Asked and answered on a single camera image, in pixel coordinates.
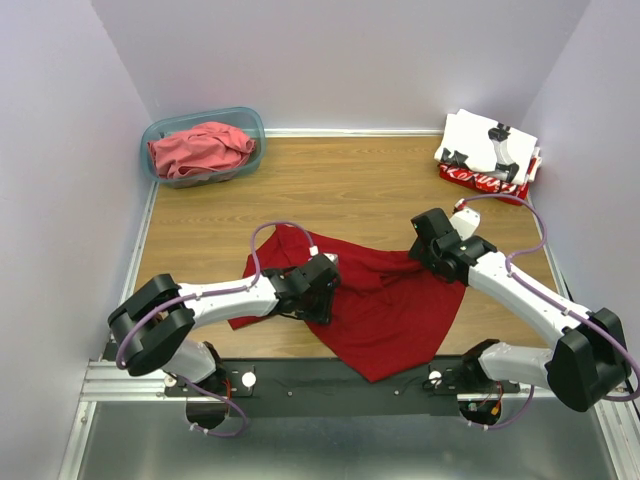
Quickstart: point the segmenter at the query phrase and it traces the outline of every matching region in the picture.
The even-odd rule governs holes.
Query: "screw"
[[[437,387],[438,385],[440,385],[440,383],[442,383],[442,374],[437,370],[432,371],[429,374],[429,381],[431,382],[431,385]]]
[[[178,381],[173,378],[171,375],[167,375],[164,377],[164,386],[167,388],[175,387]]]

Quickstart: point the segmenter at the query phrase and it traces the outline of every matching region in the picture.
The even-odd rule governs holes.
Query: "blue plastic bin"
[[[220,122],[227,125],[233,125],[244,131],[247,135],[256,141],[256,148],[251,153],[247,163],[241,167],[224,172],[203,173],[192,177],[167,179],[160,178],[156,173],[155,166],[149,154],[147,142],[152,140],[160,140],[168,137],[172,133],[189,130],[196,125],[205,122]],[[154,181],[161,185],[171,188],[196,187],[199,185],[207,185],[209,183],[222,182],[231,180],[232,178],[249,175],[255,172],[260,166],[260,161],[264,156],[267,148],[267,140],[264,136],[264,127],[262,120],[254,110],[245,107],[227,108],[224,110],[213,110],[211,112],[195,113],[193,115],[185,115],[183,117],[168,118],[154,123],[142,136],[140,143],[140,160],[145,173]]]

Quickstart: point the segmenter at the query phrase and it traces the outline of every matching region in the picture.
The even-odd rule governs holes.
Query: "pink cloth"
[[[256,142],[239,128],[207,122],[147,145],[160,178],[183,178],[240,167]]]

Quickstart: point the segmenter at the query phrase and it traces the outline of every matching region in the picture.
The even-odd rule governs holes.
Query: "wooden surface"
[[[253,229],[292,220],[309,230],[380,250],[409,249],[409,220],[433,207],[449,212],[473,193],[440,179],[433,153],[438,137],[269,139],[260,169],[248,177],[197,188],[160,187],[138,286],[158,273],[177,282],[239,278]],[[474,203],[478,234],[505,253],[534,245],[530,213],[497,200]],[[272,230],[259,237],[262,243]],[[517,264],[554,288],[543,252]],[[331,356],[302,322],[271,318],[236,332],[219,323],[192,332],[222,356]],[[440,353],[463,353],[486,338],[543,346],[537,334],[492,298],[467,289]]]

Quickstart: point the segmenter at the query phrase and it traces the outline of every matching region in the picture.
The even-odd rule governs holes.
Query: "metal floor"
[[[522,399],[505,399],[505,414]],[[616,478],[594,412],[536,398],[484,432],[427,415],[255,419],[237,439],[190,432],[184,404],[98,405],[79,478],[277,480]]]

